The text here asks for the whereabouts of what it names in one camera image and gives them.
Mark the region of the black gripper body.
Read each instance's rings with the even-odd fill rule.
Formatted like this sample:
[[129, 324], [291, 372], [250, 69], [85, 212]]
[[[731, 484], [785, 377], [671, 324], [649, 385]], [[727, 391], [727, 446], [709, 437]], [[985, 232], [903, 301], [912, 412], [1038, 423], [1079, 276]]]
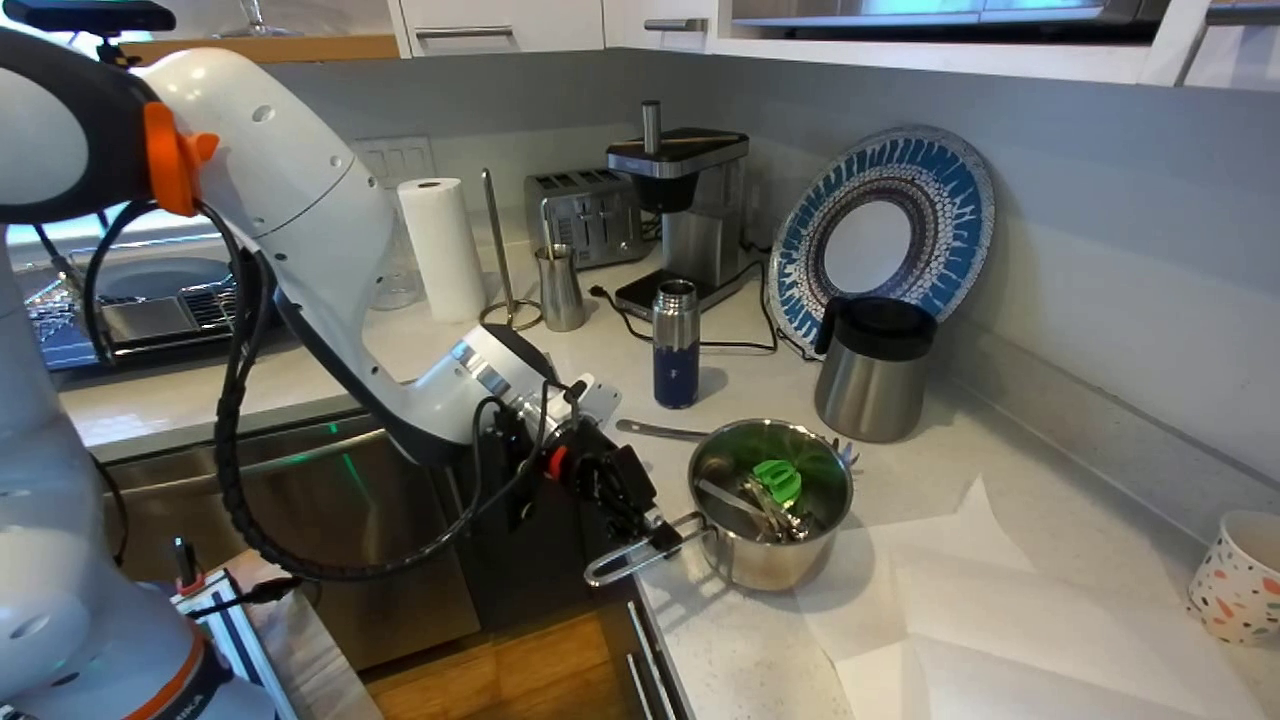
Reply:
[[637, 446], [610, 440], [591, 418], [564, 423], [539, 471], [570, 492], [588, 551], [610, 551], [649, 531], [655, 486]]

